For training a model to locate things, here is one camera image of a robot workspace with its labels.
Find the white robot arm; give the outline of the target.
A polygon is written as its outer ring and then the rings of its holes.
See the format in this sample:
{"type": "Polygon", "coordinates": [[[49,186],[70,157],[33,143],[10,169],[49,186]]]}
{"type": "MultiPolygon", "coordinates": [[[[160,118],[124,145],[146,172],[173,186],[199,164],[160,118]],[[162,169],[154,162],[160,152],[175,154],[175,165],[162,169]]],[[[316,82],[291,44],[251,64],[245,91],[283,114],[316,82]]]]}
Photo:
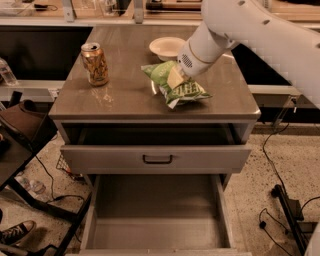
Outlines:
{"type": "Polygon", "coordinates": [[[283,20],[255,0],[203,0],[202,22],[181,48],[168,84],[175,88],[243,44],[320,107],[320,34],[283,20]]]}

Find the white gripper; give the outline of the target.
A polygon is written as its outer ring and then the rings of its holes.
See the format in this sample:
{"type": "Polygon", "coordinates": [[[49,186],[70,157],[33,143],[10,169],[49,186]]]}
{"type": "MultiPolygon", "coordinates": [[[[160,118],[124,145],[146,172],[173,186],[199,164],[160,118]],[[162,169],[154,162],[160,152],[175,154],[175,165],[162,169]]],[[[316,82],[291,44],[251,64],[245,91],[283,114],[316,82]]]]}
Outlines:
{"type": "Polygon", "coordinates": [[[176,88],[189,77],[207,71],[225,52],[239,43],[226,32],[219,32],[213,23],[202,21],[178,53],[177,62],[169,72],[167,83],[176,88]]]}

